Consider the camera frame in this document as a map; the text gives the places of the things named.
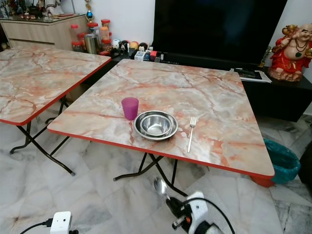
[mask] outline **marble-pattern tabletop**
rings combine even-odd
[[[167,141],[139,136],[121,101],[139,99],[139,112],[174,115],[178,132]],[[187,153],[190,119],[198,118]],[[122,60],[49,126],[50,132],[112,144],[262,178],[274,169],[237,73]]]
[[[22,126],[110,61],[44,47],[0,53],[0,121]]]

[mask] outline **black metal table leg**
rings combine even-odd
[[[68,107],[68,104],[66,103],[66,95],[64,97],[62,97],[60,100],[61,100],[61,103],[60,103],[60,107],[58,110],[58,116],[62,113],[64,106]],[[56,119],[56,117],[52,117],[52,118],[47,119],[45,121],[45,124],[48,124],[51,120],[54,120],[54,119]]]
[[[151,169],[154,165],[156,165],[159,173],[161,174],[162,178],[165,180],[166,184],[174,191],[176,191],[177,193],[181,194],[182,196],[187,196],[186,193],[182,192],[181,190],[177,189],[175,186],[174,186],[174,182],[175,182],[175,177],[176,177],[176,167],[177,167],[177,159],[175,160],[175,164],[174,164],[174,172],[172,174],[172,179],[171,179],[171,183],[169,182],[169,180],[167,179],[166,175],[164,174],[163,170],[161,169],[160,165],[159,165],[159,161],[163,158],[163,156],[158,156],[157,158],[154,157],[153,154],[150,154],[149,153],[149,156],[151,157],[152,161],[146,168],[143,168],[143,164],[144,164],[144,161],[146,159],[146,155],[147,153],[144,154],[144,157],[141,161],[141,164],[140,164],[140,168],[138,170],[137,173],[131,173],[131,174],[125,174],[125,175],[120,175],[118,177],[115,177],[113,178],[113,181],[117,181],[119,179],[122,179],[122,178],[128,178],[128,177],[135,177],[135,176],[140,176],[142,175],[143,173],[147,172],[149,169]]]
[[[142,175],[143,173],[147,172],[149,169],[151,169],[151,167],[153,167],[153,166],[155,165],[154,162],[151,162],[151,163],[150,163],[146,168],[144,168],[144,170],[142,171],[142,167],[143,167],[143,164],[144,164],[146,155],[147,155],[147,153],[144,154],[143,160],[141,161],[141,165],[140,165],[140,168],[139,168],[139,170],[138,170],[137,173],[131,173],[131,174],[120,175],[120,176],[117,176],[117,177],[113,178],[113,181],[117,181],[117,180],[119,180],[119,179],[128,178],[128,177],[140,176],[140,175]],[[158,161],[160,161],[162,158],[163,158],[163,156],[158,156],[155,160],[158,162]]]
[[[186,193],[182,192],[180,189],[176,188],[173,183],[170,183],[169,180],[167,179],[166,175],[164,174],[162,168],[160,167],[160,165],[158,164],[156,158],[154,157],[153,154],[149,154],[149,156],[151,157],[153,163],[156,165],[159,173],[161,174],[161,177],[164,179],[164,181],[166,182],[166,184],[172,189],[174,190],[175,192],[181,194],[182,196],[187,196]],[[174,170],[174,174],[172,175],[172,181],[174,182],[175,181],[175,176],[176,176],[176,172]]]
[[[173,172],[172,178],[171,178],[171,184],[172,184],[172,185],[175,183],[175,178],[176,178],[176,166],[177,166],[177,159],[175,160],[174,172]]]
[[[29,122],[29,123],[27,124],[27,127],[26,127],[26,131],[27,131],[28,133],[30,133],[30,128],[31,128],[31,122]],[[21,146],[14,147],[12,150],[10,150],[10,154],[13,154],[15,150],[19,150],[19,149],[25,148],[27,145],[29,145],[29,143],[30,143],[30,140],[26,137],[26,138],[25,138],[25,144],[24,144],[24,145],[21,145]]]
[[[53,158],[51,155],[49,155],[35,140],[33,137],[30,136],[30,134],[21,126],[17,126],[18,129],[21,130],[22,133],[24,133],[24,135],[46,156],[48,157],[50,160],[54,161],[56,164],[58,164],[59,166],[61,166],[62,168],[64,168],[70,175],[74,176],[75,173],[70,170],[66,165],[64,165],[63,163],[61,163],[60,161],[56,160],[55,158]],[[69,137],[67,137],[57,148],[56,150],[65,143],[65,141],[68,139]]]

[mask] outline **trash bag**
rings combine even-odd
[[[290,149],[274,141],[264,139],[264,143],[275,170],[275,176],[271,181],[284,184],[293,180],[301,167],[297,156]]]

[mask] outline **wooden cabinet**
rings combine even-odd
[[[70,25],[78,24],[83,32],[87,32],[84,15],[66,19],[21,20],[19,17],[1,19],[1,25],[12,47],[45,46],[62,50],[72,50]]]

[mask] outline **red table edge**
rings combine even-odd
[[[46,109],[48,109],[50,106],[52,106],[55,102],[57,102],[58,100],[60,100],[63,96],[65,96],[66,94],[68,94],[70,91],[74,90],[78,85],[80,85],[81,83],[83,83],[87,78],[89,78],[90,76],[92,76],[94,73],[96,73],[98,70],[100,70],[102,67],[104,67],[107,63],[109,63],[112,59],[109,58],[106,62],[104,62],[102,65],[100,65],[98,68],[96,68],[94,71],[92,71],[90,74],[88,74],[86,77],[84,77],[83,79],[81,79],[80,81],[78,81],[76,84],[74,84],[72,87],[70,87],[69,89],[67,89],[65,92],[63,92],[62,94],[60,94],[58,97],[56,97],[55,99],[53,99],[51,102],[49,102],[47,105],[45,105],[44,107],[42,107],[40,110],[38,110],[37,112],[35,112],[32,116],[30,116],[27,120],[23,121],[23,122],[12,122],[12,121],[8,121],[5,119],[0,119],[0,122],[3,123],[8,123],[8,124],[12,124],[15,126],[23,126],[27,123],[29,123],[30,121],[32,121],[35,117],[37,117],[38,115],[40,115],[43,111],[45,111]]]
[[[147,149],[142,149],[142,148],[138,148],[138,147],[134,147],[134,146],[123,145],[123,144],[114,143],[114,142],[110,142],[110,141],[95,139],[95,138],[91,138],[91,137],[79,136],[79,135],[75,135],[75,134],[70,134],[70,133],[64,133],[64,132],[51,130],[51,129],[49,129],[49,126],[48,126],[48,130],[51,133],[56,133],[56,134],[59,134],[59,135],[64,135],[64,136],[74,137],[74,138],[80,138],[80,139],[94,141],[94,142],[99,142],[99,143],[104,143],[104,144],[108,144],[108,145],[114,145],[114,146],[118,146],[118,147],[122,147],[122,148],[126,148],[126,149],[141,151],[141,152],[144,152],[144,153],[151,153],[151,154],[155,154],[155,155],[160,155],[159,152],[156,152],[156,151],[153,151],[153,150],[147,150]],[[255,176],[257,178],[271,179],[275,175],[275,172],[274,172],[273,175],[261,175],[261,174],[257,174],[257,173],[253,173],[253,172],[246,172],[246,171],[243,171],[243,170],[234,169],[234,168],[230,168],[230,167],[226,167],[226,166],[222,166],[222,165],[217,165],[217,164],[212,164],[212,163],[208,163],[208,162],[197,161],[197,160],[189,159],[189,158],[185,158],[185,157],[178,157],[178,156],[170,155],[170,154],[166,154],[166,153],[161,153],[161,156],[166,156],[166,157],[170,157],[170,158],[174,158],[174,159],[178,159],[178,160],[182,160],[182,161],[187,161],[187,162],[190,162],[190,163],[201,164],[201,165],[204,165],[204,166],[215,167],[215,168],[219,168],[219,169],[226,170],[226,171],[237,172],[237,173],[248,175],[248,176]]]

